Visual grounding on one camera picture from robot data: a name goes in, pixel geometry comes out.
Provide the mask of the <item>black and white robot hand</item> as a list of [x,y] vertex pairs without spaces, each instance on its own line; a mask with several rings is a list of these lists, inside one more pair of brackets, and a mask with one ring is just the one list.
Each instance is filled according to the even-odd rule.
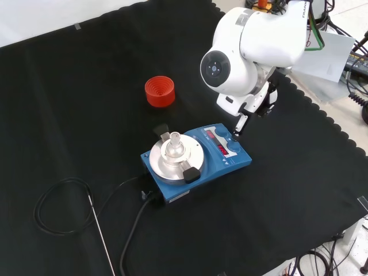
[[278,98],[278,82],[269,80],[273,74],[269,72],[262,88],[256,86],[255,91],[242,97],[235,97],[230,95],[219,94],[217,98],[217,104],[224,111],[234,117],[238,117],[239,120],[233,129],[232,136],[234,139],[240,137],[253,115],[258,117],[264,117],[268,115]]

